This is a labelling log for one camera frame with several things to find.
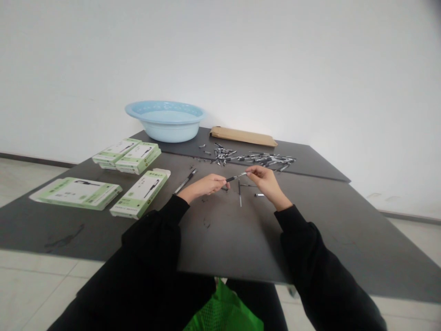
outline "black jacket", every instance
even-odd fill
[[[160,211],[133,224],[121,248],[49,330],[167,330],[181,246],[179,222],[188,208],[172,196]],[[372,299],[327,250],[316,226],[295,206],[274,214],[294,285],[315,329],[386,330]]]

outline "pile of pen parts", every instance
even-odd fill
[[[270,153],[262,153],[262,152],[251,152],[249,155],[239,155],[239,156],[231,156],[237,151],[232,149],[226,149],[222,145],[215,143],[217,148],[214,149],[215,160],[210,163],[217,163],[220,166],[225,166],[228,161],[237,160],[237,161],[245,161],[246,163],[253,163],[261,165],[265,168],[270,166],[278,166],[277,169],[273,169],[275,171],[283,171],[288,168],[292,163],[294,163],[297,159],[292,156],[281,156],[280,154],[270,154]],[[204,153],[211,155],[211,152],[204,150]]]

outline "black pants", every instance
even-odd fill
[[[265,330],[288,331],[274,284],[228,279],[226,285],[262,320]],[[183,330],[215,291],[213,277],[178,273],[175,292],[170,298],[174,329]]]

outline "floor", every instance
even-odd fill
[[[66,169],[0,159],[0,207]],[[441,266],[441,226],[390,219]],[[0,250],[0,330],[46,330],[102,263]],[[314,330],[298,296],[277,285],[290,331]],[[372,297],[389,330],[441,331],[441,305]]]

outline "stack of boxes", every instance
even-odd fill
[[[92,161],[99,164],[103,169],[117,170],[115,165],[116,162],[141,142],[141,140],[132,138],[121,140],[119,143],[110,146],[93,156]]]
[[[126,194],[112,207],[113,216],[140,219],[153,199],[170,177],[171,172],[165,169],[147,171]]]
[[[141,142],[118,160],[115,166],[121,172],[139,175],[160,155],[158,144]]]

